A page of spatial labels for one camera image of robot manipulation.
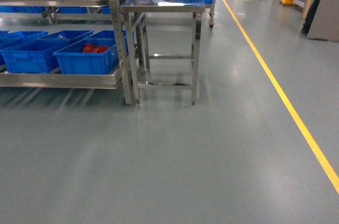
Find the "stainless steel rack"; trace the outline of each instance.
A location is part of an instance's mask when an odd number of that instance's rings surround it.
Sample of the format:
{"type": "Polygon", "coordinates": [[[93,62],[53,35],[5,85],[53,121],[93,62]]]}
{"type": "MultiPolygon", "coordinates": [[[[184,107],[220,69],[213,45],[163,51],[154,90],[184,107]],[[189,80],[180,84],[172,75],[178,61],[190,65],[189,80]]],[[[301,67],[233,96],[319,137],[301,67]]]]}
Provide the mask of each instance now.
{"type": "Polygon", "coordinates": [[[119,0],[0,0],[0,6],[97,7],[106,4],[111,9],[110,16],[119,55],[119,66],[109,75],[63,75],[58,70],[50,74],[11,74],[3,67],[0,68],[0,86],[116,89],[122,84],[125,102],[132,104],[130,62],[124,45],[119,0]]]}

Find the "wall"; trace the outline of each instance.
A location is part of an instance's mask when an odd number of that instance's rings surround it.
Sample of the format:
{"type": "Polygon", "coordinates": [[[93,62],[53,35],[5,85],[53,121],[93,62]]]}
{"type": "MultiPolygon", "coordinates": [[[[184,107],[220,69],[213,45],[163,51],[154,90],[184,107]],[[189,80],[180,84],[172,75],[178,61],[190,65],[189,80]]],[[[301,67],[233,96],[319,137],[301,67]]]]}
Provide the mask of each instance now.
{"type": "Polygon", "coordinates": [[[310,39],[339,41],[339,0],[320,0],[311,29],[310,39]]]}

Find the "floor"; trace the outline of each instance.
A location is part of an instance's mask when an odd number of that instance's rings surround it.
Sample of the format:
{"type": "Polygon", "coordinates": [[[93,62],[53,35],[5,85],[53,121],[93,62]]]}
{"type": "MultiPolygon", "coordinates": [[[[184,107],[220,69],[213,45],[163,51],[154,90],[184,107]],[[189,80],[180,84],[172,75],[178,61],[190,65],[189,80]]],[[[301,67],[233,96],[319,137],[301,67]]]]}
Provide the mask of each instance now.
{"type": "MultiPolygon", "coordinates": [[[[300,12],[279,0],[226,1],[339,173],[339,43],[301,36],[300,12]]],[[[168,16],[148,16],[150,52],[189,51],[186,15],[168,16]]],[[[339,223],[335,187],[222,0],[215,19],[211,31],[203,16],[196,106],[188,91],[127,106],[122,89],[1,88],[0,223],[339,223]]]]}

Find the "dark clothing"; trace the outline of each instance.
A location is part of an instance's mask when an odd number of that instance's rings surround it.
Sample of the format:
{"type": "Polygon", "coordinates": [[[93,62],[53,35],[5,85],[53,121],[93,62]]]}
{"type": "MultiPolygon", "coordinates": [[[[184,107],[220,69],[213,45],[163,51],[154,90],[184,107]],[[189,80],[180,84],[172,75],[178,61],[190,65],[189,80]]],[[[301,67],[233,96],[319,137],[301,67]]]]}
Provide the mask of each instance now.
{"type": "Polygon", "coordinates": [[[311,28],[313,18],[319,6],[319,2],[320,0],[314,0],[311,7],[309,8],[309,11],[305,19],[304,27],[302,28],[301,33],[307,34],[309,29],[311,28]]]}

